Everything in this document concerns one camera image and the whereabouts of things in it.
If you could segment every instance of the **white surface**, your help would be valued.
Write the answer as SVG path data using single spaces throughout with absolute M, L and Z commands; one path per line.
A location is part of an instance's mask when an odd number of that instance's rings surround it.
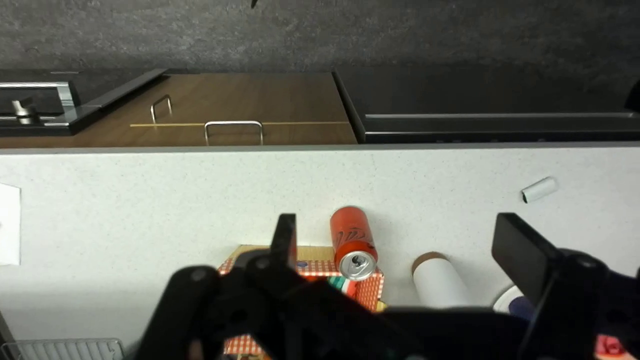
M 456 307 L 474 305 L 463 277 L 456 266 L 446 257 L 430 257 L 413 272 L 413 284 L 422 305 L 428 307 Z
M 559 190 L 559 182 L 554 175 L 545 175 L 521 190 L 521 200 L 525 204 L 537 202 Z
M 0 183 L 0 266 L 20 264 L 20 187 Z
M 547 174 L 561 192 L 521 204 Z M 437 250 L 488 305 L 509 284 L 489 257 L 498 212 L 613 269 L 640 264 L 637 147 L 0 154 L 0 182 L 22 187 L 22 264 L 0 268 L 16 337 L 129 343 L 169 272 L 268 242 L 280 212 L 329 246 L 344 204 L 368 213 L 389 303 L 417 303 L 409 261 Z

